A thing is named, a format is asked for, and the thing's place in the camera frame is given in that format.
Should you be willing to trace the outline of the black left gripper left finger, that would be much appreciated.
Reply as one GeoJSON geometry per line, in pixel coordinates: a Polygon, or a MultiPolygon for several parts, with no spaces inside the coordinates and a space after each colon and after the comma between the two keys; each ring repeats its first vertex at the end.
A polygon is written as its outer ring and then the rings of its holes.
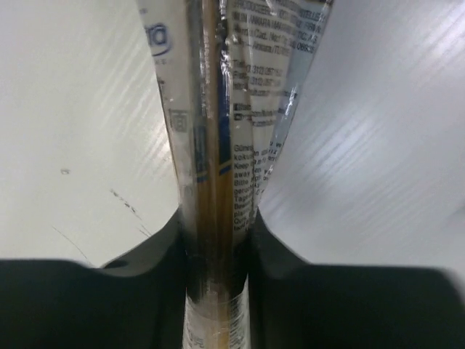
{"type": "Polygon", "coordinates": [[[1,261],[3,348],[180,348],[184,312],[176,217],[101,268],[1,261]]]}

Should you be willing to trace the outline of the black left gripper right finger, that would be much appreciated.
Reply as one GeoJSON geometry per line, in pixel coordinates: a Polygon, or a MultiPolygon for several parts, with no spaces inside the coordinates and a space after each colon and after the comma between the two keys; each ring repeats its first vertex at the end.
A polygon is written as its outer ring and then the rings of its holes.
{"type": "Polygon", "coordinates": [[[250,241],[253,348],[464,346],[464,297],[445,270],[311,264],[261,217],[250,241]]]}

